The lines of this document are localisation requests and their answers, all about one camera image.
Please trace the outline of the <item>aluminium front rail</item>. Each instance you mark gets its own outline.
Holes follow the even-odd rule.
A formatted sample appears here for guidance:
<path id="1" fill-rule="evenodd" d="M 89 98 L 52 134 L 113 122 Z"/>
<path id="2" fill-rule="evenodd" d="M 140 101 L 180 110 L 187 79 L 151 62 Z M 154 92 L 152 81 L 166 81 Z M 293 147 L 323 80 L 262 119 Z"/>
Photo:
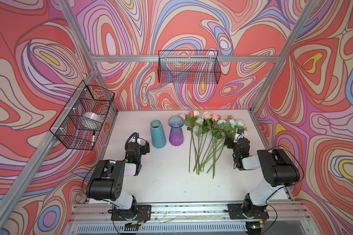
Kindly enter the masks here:
<path id="1" fill-rule="evenodd" d="M 241 217 L 239 201 L 152 203 L 150 222 L 226 222 L 230 215 L 237 221 L 249 221 Z M 111 204 L 81 204 L 73 209 L 70 221 L 109 222 Z M 306 206 L 297 201 L 272 201 L 263 210 L 269 214 L 269 221 L 311 220 Z"/>

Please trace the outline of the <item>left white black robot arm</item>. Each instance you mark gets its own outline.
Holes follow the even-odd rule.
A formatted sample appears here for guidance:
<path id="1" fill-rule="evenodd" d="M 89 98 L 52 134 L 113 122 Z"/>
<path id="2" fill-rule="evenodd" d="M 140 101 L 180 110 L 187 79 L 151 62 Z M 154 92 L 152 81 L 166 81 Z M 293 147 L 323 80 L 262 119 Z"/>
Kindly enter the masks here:
<path id="1" fill-rule="evenodd" d="M 150 152 L 149 142 L 132 133 L 124 146 L 123 160 L 99 161 L 89 179 L 85 194 L 87 198 L 112 205 L 112 213 L 132 220 L 145 213 L 139 211 L 135 196 L 123 190 L 126 176 L 137 176 L 142 168 L 142 156 Z"/>

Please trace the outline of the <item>teal peony flower stem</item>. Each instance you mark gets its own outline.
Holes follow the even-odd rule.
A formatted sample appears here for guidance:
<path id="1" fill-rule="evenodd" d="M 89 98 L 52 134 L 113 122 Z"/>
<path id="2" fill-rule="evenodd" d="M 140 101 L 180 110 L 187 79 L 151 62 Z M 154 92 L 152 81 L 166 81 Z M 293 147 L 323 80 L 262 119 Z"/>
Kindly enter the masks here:
<path id="1" fill-rule="evenodd" d="M 223 130 L 223 134 L 222 134 L 222 139 L 220 139 L 220 142 L 219 142 L 219 148 L 218 148 L 218 152 L 217 152 L 217 158 L 216 158 L 216 163 L 215 163 L 215 171 L 213 171 L 213 169 L 211 169 L 210 171 L 212 172 L 212 178 L 215 178 L 215 175 L 216 175 L 216 164 L 217 164 L 217 162 L 218 162 L 218 160 L 219 160 L 219 158 L 220 158 L 220 156 L 221 156 L 221 154 L 222 154 L 222 151 L 223 151 L 223 149 L 224 149 L 224 142 L 225 142 L 225 139 L 226 139 L 226 135 L 225 135 L 225 133 L 224 133 L 224 130 Z"/>

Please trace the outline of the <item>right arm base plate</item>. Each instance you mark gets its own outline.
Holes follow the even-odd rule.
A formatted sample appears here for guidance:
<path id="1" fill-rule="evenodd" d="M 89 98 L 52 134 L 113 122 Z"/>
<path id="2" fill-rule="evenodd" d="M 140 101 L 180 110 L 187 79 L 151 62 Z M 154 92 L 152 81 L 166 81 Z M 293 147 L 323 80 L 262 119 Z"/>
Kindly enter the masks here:
<path id="1" fill-rule="evenodd" d="M 226 212 L 229 214 L 230 219 L 269 219 L 266 206 L 254 206 L 252 204 L 227 204 Z"/>

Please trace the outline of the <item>small white pink rose spray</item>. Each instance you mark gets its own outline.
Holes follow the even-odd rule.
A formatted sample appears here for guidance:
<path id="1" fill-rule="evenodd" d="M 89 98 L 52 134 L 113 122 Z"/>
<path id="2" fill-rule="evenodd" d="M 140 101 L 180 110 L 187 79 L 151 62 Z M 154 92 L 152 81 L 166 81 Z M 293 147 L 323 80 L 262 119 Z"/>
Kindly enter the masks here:
<path id="1" fill-rule="evenodd" d="M 185 113 L 181 113 L 179 116 L 182 117 L 184 119 L 184 125 L 187 126 L 187 131 L 190 132 L 191 138 L 190 138 L 190 145 L 189 145 L 189 166 L 188 166 L 188 170 L 189 173 L 191 172 L 191 157 L 192 157 L 192 147 L 193 147 L 193 142 L 194 142 L 194 128 L 195 128 L 195 124 L 197 119 L 199 118 L 199 111 L 195 110 L 195 111 L 190 111 L 188 114 Z"/>

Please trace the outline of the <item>silver tape roll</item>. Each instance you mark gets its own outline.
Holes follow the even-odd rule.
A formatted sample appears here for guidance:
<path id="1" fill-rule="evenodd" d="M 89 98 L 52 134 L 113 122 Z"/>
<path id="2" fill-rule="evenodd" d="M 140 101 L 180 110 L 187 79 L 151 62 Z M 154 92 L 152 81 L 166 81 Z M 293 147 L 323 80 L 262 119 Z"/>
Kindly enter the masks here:
<path id="1" fill-rule="evenodd" d="M 100 115 L 93 112 L 85 112 L 82 116 L 99 123 L 104 122 L 103 118 Z"/>

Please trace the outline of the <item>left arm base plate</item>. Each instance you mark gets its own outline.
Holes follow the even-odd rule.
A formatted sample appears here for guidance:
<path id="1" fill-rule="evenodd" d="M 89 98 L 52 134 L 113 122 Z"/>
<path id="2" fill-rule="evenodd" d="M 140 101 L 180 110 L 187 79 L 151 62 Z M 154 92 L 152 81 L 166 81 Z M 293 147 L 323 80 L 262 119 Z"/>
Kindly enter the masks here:
<path id="1" fill-rule="evenodd" d="M 112 221 L 146 222 L 151 219 L 152 206 L 148 204 L 132 206 L 128 210 L 120 210 L 116 207 L 108 210 Z"/>

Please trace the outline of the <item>teal ceramic cylinder vase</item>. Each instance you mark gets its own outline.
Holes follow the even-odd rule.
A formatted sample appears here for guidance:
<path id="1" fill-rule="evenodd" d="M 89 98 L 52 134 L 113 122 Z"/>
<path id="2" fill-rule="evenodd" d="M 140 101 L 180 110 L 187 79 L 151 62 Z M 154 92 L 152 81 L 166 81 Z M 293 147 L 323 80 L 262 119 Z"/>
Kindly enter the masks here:
<path id="1" fill-rule="evenodd" d="M 162 122 L 156 119 L 152 120 L 150 123 L 150 132 L 153 146 L 158 149 L 163 148 L 166 145 L 166 136 Z"/>

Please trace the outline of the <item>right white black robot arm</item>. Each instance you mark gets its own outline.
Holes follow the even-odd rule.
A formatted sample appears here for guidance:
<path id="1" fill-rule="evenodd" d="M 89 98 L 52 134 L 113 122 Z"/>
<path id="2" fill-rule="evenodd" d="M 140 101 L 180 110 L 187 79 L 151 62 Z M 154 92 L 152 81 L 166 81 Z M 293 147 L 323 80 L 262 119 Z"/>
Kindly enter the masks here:
<path id="1" fill-rule="evenodd" d="M 258 150 L 256 155 L 249 155 L 250 141 L 246 138 L 226 137 L 224 145 L 233 150 L 234 168 L 248 171 L 261 169 L 263 179 L 254 191 L 248 193 L 239 212 L 248 219 L 260 216 L 267 218 L 268 201 L 280 190 L 300 181 L 300 172 L 283 149 Z"/>

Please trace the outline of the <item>purple blue glass vase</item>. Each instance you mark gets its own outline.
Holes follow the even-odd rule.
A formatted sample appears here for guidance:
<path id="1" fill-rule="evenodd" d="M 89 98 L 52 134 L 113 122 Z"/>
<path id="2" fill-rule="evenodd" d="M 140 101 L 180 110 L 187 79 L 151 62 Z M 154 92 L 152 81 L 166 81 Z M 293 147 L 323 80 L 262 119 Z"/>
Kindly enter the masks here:
<path id="1" fill-rule="evenodd" d="M 184 119 L 181 116 L 172 116 L 168 119 L 170 126 L 169 143 L 172 146 L 181 146 L 184 142 L 183 126 Z"/>

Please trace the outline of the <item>pink rosebud spray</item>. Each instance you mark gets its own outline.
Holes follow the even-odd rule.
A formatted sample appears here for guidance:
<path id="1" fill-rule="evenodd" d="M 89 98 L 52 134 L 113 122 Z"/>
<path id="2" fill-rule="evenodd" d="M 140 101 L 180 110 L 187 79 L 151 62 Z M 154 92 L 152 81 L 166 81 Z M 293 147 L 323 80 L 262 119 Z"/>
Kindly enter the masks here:
<path id="1" fill-rule="evenodd" d="M 204 172 L 208 164 L 212 163 L 211 167 L 207 170 L 209 172 L 211 169 L 215 171 L 215 163 L 217 158 L 217 152 L 219 148 L 220 139 L 222 139 L 223 134 L 223 124 L 220 115 L 213 114 L 206 118 L 208 130 L 211 133 L 211 140 L 208 144 L 206 153 L 203 156 L 202 162 L 199 166 L 199 172 Z"/>

